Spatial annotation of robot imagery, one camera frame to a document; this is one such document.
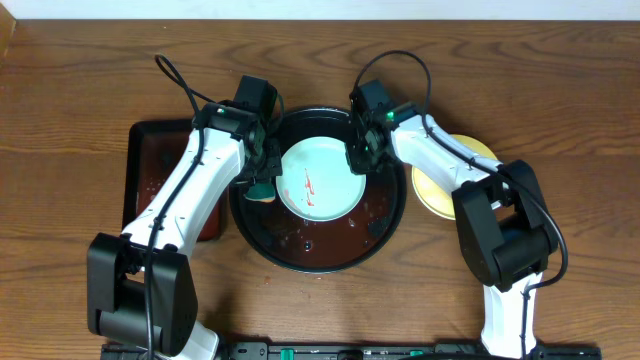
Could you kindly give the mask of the pale green plate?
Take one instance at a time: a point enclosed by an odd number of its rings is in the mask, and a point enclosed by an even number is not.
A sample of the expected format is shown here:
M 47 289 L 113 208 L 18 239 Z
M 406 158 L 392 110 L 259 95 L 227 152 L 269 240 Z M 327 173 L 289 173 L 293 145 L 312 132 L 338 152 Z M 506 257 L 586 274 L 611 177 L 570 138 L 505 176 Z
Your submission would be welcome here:
M 284 205 L 309 221 L 343 217 L 360 202 L 366 177 L 355 175 L 347 162 L 346 144 L 332 137 L 297 142 L 281 158 L 283 173 L 275 186 Z

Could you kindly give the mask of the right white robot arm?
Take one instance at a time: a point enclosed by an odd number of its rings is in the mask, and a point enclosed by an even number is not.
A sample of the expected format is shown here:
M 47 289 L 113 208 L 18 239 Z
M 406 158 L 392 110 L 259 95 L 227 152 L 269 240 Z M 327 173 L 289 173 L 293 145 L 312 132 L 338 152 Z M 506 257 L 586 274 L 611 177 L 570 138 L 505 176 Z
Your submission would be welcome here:
M 347 146 L 352 172 L 403 162 L 451 197 L 462 256 L 484 287 L 481 342 L 493 356 L 530 358 L 537 346 L 536 292 L 558 282 L 568 265 L 566 241 L 532 167 L 481 155 L 411 103 L 354 102 L 351 115 L 356 124 Z

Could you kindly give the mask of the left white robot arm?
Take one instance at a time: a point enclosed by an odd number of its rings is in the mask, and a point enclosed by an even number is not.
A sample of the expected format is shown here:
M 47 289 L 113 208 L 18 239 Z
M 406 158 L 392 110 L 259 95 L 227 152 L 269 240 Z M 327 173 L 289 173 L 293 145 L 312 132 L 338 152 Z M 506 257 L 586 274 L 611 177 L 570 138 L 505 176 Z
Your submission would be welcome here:
M 155 198 L 120 235 L 96 235 L 87 252 L 90 332 L 142 348 L 144 359 L 212 359 L 218 335 L 197 319 L 190 269 L 197 239 L 236 178 L 275 176 L 270 105 L 208 103 Z

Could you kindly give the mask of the green scrubbing sponge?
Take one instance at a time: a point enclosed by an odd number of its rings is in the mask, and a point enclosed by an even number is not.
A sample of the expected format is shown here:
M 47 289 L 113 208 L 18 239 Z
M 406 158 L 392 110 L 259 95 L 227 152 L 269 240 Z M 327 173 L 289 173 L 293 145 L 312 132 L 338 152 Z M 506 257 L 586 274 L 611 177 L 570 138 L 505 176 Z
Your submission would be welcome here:
M 244 194 L 244 198 L 247 201 L 262 203 L 271 203 L 275 200 L 275 197 L 276 190 L 271 182 L 255 183 Z

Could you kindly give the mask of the yellow plate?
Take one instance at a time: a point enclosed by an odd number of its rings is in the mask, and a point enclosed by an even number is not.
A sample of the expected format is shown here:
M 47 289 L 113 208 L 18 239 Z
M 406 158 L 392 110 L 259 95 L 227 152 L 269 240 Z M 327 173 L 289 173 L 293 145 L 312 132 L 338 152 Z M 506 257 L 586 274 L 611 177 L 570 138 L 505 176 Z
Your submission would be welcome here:
M 493 151 L 479 140 L 460 134 L 453 134 L 452 137 L 472 151 L 484 157 L 497 160 L 497 156 Z M 453 201 L 450 195 L 416 167 L 411 168 L 411 179 L 414 192 L 427 209 L 444 219 L 455 219 Z

